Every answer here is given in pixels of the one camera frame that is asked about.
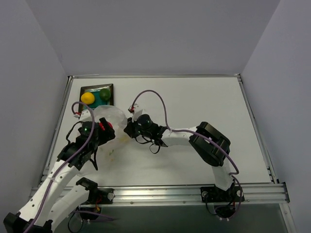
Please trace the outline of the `yellow fake lemon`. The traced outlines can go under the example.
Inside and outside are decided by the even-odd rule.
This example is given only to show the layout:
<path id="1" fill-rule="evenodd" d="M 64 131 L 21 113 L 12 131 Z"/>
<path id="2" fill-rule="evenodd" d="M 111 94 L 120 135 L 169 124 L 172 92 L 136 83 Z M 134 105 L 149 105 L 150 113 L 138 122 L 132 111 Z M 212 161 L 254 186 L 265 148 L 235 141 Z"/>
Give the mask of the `yellow fake lemon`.
<path id="1" fill-rule="evenodd" d="M 94 103 L 95 101 L 95 96 L 93 95 L 93 93 L 91 92 L 85 92 L 82 96 L 81 96 L 81 102 L 90 105 L 92 103 Z"/>

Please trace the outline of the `green fake lime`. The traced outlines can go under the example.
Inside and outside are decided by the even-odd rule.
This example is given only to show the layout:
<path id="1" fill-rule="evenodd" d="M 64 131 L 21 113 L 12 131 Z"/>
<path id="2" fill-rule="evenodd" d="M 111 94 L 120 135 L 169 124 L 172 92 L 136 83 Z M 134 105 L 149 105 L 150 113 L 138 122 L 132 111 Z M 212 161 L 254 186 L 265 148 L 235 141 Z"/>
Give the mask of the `green fake lime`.
<path id="1" fill-rule="evenodd" d="M 102 101 L 109 101 L 111 98 L 111 92 L 109 88 L 103 88 L 99 92 L 99 97 Z"/>

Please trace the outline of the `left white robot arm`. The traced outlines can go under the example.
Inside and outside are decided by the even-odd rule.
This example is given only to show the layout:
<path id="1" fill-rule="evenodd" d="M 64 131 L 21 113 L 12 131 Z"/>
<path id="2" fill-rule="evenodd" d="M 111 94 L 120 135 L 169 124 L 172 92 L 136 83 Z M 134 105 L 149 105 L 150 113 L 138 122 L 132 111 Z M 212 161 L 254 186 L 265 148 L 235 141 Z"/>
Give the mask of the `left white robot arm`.
<path id="1" fill-rule="evenodd" d="M 96 182 L 82 177 L 75 187 L 60 197 L 84 164 L 96 166 L 98 146 L 115 138 L 112 125 L 104 117 L 99 122 L 83 122 L 75 142 L 67 144 L 58 155 L 50 174 L 31 199 L 16 213 L 8 213 L 3 223 L 9 233 L 52 233 L 83 203 L 95 204 L 104 196 Z"/>

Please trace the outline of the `translucent plastic bag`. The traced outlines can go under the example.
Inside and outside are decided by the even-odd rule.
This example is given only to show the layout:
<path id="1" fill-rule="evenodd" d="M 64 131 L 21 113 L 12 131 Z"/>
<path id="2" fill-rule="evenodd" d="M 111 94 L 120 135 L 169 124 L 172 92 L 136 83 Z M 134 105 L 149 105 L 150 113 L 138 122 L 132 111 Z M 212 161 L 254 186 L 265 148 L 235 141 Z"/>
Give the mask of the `translucent plastic bag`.
<path id="1" fill-rule="evenodd" d="M 99 119 L 104 117 L 115 131 L 113 140 L 98 147 L 97 165 L 98 170 L 103 172 L 110 169 L 116 161 L 118 152 L 130 141 L 129 136 L 123 131 L 127 124 L 127 118 L 124 111 L 112 105 L 100 105 L 93 110 L 93 114 L 96 122 L 99 123 Z"/>

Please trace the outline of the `red fake fruit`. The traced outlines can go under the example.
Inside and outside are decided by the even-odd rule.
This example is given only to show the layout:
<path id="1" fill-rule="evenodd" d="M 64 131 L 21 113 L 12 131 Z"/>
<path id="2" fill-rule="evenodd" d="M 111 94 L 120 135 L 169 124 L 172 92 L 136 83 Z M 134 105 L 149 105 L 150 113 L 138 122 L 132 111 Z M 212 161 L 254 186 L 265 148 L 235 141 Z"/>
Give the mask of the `red fake fruit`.
<path id="1" fill-rule="evenodd" d="M 111 125 L 110 122 L 100 122 L 99 123 L 99 127 L 101 129 L 102 132 L 114 132 L 113 126 Z"/>

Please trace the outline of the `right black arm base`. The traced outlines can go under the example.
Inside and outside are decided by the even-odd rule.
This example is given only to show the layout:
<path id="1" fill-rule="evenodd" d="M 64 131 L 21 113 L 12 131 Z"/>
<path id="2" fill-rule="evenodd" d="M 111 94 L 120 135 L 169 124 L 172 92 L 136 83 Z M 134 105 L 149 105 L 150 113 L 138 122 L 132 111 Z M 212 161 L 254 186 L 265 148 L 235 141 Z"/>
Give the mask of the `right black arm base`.
<path id="1" fill-rule="evenodd" d="M 236 214 L 245 201 L 242 189 L 234 184 L 227 191 L 216 186 L 203 186 L 200 192 L 208 213 L 227 221 Z"/>

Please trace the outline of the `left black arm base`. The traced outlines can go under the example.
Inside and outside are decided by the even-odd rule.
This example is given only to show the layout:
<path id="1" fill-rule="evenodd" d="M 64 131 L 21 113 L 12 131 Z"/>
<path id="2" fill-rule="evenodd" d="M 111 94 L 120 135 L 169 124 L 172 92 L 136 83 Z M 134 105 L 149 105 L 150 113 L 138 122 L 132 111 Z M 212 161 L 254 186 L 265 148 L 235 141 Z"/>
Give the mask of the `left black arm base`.
<path id="1" fill-rule="evenodd" d="M 101 214 L 102 204 L 112 204 L 114 198 L 114 189 L 112 188 L 99 188 L 98 184 L 85 177 L 76 182 L 78 187 L 83 187 L 87 191 L 87 200 L 82 205 L 92 205 L 93 207 L 79 207 L 79 215 L 82 220 L 97 220 Z"/>

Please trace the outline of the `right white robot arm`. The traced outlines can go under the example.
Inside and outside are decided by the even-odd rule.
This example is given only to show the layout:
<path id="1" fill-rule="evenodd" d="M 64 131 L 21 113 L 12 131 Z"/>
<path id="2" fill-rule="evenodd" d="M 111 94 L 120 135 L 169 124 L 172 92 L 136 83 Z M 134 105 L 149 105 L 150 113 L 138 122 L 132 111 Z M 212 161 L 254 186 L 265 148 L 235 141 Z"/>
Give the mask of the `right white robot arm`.
<path id="1" fill-rule="evenodd" d="M 229 156 L 230 140 L 207 122 L 187 129 L 173 129 L 154 123 L 148 114 L 128 118 L 124 132 L 131 138 L 141 136 L 158 147 L 192 146 L 205 163 L 212 167 L 216 196 L 227 200 L 233 195 L 237 165 Z"/>

